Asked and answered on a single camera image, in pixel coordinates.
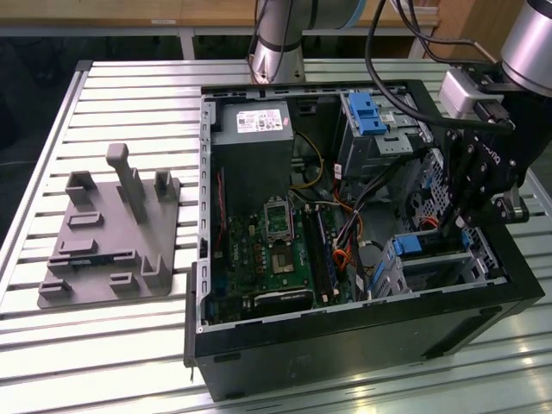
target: wooden cabinet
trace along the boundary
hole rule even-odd
[[[255,0],[182,0],[181,22],[184,26],[246,26],[254,25]],[[372,24],[377,1],[370,0],[357,26]],[[436,16],[419,16],[422,26],[437,25]],[[379,21],[381,27],[403,28],[400,16],[387,2]]]
[[[434,36],[474,39],[499,58],[524,3],[525,0],[441,0],[441,25]],[[471,47],[434,45],[431,49],[446,58],[482,59]]]
[[[180,18],[182,0],[0,0],[0,22],[147,26]]]

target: aluminum extrusion table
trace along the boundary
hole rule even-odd
[[[384,79],[423,80],[435,100],[446,70],[427,60],[378,60],[376,68]],[[308,60],[305,69],[310,81],[369,79],[360,60]],[[197,255],[199,86],[248,80],[247,67],[233,60],[80,65],[0,251],[0,412],[550,409],[552,203],[532,173],[522,189],[531,218],[510,231],[547,293],[535,306],[449,357],[212,402],[199,372],[192,380],[182,363],[185,279]],[[115,141],[127,143],[129,164],[143,179],[170,168],[182,183],[172,293],[139,304],[40,310],[37,286],[68,201],[67,176],[86,169],[97,182],[115,179],[104,161]]]

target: white sticker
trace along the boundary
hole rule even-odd
[[[152,24],[176,24],[176,20],[152,19]]]
[[[342,179],[342,165],[341,164],[334,164],[334,175],[336,176],[336,179]]]
[[[284,129],[279,110],[244,110],[236,116],[238,134]]]
[[[393,116],[393,114],[380,115],[379,118],[382,122],[395,122],[395,117]]]
[[[356,285],[364,292],[364,280],[358,274],[356,275]]]

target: blue plastic clip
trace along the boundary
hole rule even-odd
[[[348,99],[361,135],[383,135],[387,126],[381,121],[378,106],[366,92],[349,93]]]

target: yellow wire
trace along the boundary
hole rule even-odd
[[[322,178],[323,172],[324,172],[324,159],[322,158],[322,155],[320,154],[320,151],[318,151],[318,148],[316,145],[314,145],[314,142],[311,141],[311,138],[309,138],[307,135],[303,134],[300,131],[296,131],[297,135],[300,135],[302,138],[304,138],[305,141],[309,142],[310,146],[315,150],[315,152],[318,155],[318,159],[320,161],[320,171],[318,172],[318,176],[313,179],[310,183],[305,184],[295,184],[290,185],[290,188],[293,190],[301,190],[304,188],[312,187],[314,184],[316,184],[320,179]]]

